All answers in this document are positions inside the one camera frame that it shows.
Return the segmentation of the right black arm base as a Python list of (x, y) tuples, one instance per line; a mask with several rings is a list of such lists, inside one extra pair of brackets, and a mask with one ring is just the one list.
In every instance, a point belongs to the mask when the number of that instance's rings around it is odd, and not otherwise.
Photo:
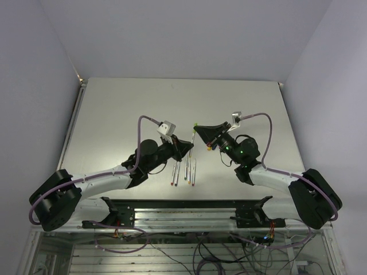
[(237, 228), (275, 228), (286, 227), (285, 219), (277, 218), (270, 219), (266, 217), (262, 207), (266, 202), (272, 199), (273, 196), (266, 196), (261, 200), (242, 200), (235, 201), (235, 214), (229, 219), (236, 222)]

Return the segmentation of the orange-end white pen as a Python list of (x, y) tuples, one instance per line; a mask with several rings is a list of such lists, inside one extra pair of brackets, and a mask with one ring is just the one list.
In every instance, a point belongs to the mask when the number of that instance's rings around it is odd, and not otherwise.
[(195, 127), (193, 127), (192, 137), (191, 137), (191, 141), (190, 141), (192, 144), (194, 144), (195, 136), (196, 136), (196, 130), (195, 130)]

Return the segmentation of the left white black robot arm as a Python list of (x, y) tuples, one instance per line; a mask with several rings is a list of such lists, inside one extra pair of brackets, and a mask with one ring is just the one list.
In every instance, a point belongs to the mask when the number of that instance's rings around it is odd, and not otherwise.
[(109, 191), (136, 187), (169, 159), (182, 161), (193, 147), (193, 143), (176, 136), (170, 142), (162, 140), (161, 144), (146, 139), (139, 142), (126, 161), (108, 170), (82, 176), (57, 170), (30, 196), (29, 221), (44, 231), (58, 229), (72, 218), (80, 202)]

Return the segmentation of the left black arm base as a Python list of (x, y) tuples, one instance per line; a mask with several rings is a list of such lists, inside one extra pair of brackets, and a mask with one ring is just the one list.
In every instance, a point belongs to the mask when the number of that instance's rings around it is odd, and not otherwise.
[(88, 199), (87, 219), (82, 220), (83, 229), (131, 229), (135, 223), (135, 211), (127, 204), (120, 204), (120, 200), (101, 197)]

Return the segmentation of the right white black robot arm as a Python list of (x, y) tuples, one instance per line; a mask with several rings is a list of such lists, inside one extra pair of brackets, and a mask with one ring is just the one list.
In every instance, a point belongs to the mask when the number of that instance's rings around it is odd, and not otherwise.
[(231, 125), (196, 125), (194, 130), (209, 148), (218, 148), (237, 164), (234, 172), (241, 183), (263, 186), (287, 194), (286, 199), (269, 195), (254, 207), (253, 220), (267, 226), (275, 219), (301, 221), (312, 229), (320, 229), (337, 218), (342, 201), (321, 173), (315, 169), (294, 173), (267, 168), (258, 161), (260, 151), (256, 140), (243, 135), (238, 142), (229, 133)]

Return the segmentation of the blue-end white pen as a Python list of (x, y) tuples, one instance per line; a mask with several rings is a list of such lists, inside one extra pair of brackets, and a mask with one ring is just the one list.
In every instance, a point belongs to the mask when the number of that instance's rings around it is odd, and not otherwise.
[(177, 162), (176, 165), (176, 171), (175, 171), (175, 177), (174, 177), (174, 186), (177, 187), (179, 183), (179, 174), (181, 169), (181, 162)]

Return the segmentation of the red-end white pen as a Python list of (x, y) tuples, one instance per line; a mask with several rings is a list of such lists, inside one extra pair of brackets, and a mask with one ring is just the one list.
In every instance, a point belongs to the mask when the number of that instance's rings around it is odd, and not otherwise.
[(173, 170), (172, 170), (172, 175), (171, 175), (171, 186), (173, 186), (175, 184), (175, 177), (177, 174), (177, 167), (178, 167), (178, 162), (175, 162), (173, 165)]

